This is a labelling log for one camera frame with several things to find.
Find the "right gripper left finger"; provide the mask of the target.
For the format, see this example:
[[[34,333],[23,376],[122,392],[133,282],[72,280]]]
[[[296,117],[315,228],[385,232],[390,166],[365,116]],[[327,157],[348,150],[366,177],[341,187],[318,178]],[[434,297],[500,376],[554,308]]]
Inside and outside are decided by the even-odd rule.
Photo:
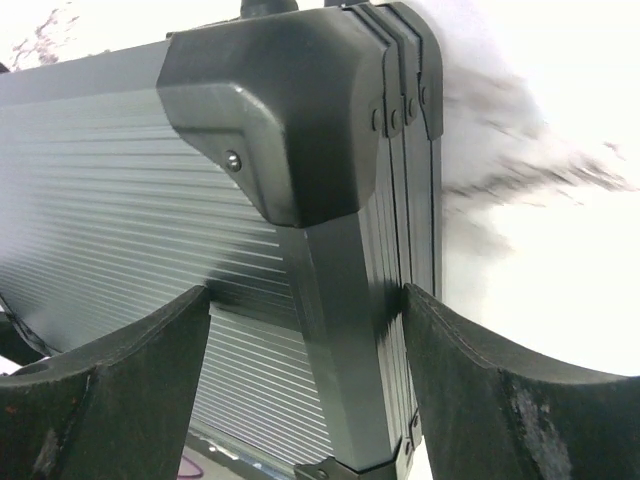
[[[4,479],[174,479],[210,327],[195,286],[1,379]]]

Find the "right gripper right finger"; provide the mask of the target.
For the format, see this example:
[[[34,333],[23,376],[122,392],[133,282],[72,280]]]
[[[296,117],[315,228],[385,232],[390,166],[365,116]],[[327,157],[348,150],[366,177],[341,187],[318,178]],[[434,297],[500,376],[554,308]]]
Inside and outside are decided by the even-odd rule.
[[[525,348],[409,284],[403,327],[436,479],[635,479],[639,381]]]

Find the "black poker set case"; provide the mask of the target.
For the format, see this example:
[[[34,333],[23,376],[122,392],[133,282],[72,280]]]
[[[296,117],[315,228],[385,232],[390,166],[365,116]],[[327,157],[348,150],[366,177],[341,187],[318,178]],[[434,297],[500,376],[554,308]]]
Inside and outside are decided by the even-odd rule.
[[[56,360],[184,290],[161,385],[277,479],[404,479],[401,297],[441,292],[442,58],[403,2],[240,18],[1,77],[1,303]]]

